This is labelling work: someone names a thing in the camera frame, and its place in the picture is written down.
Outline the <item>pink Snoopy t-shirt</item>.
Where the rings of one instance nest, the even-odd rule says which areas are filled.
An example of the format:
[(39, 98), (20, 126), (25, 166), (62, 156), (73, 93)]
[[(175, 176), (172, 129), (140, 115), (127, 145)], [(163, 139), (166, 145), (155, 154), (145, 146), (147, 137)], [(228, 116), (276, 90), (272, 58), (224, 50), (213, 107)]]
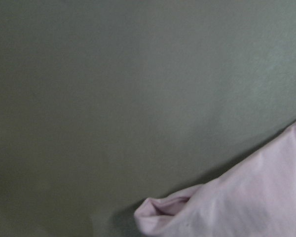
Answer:
[(147, 198), (146, 237), (296, 237), (296, 122), (220, 177)]

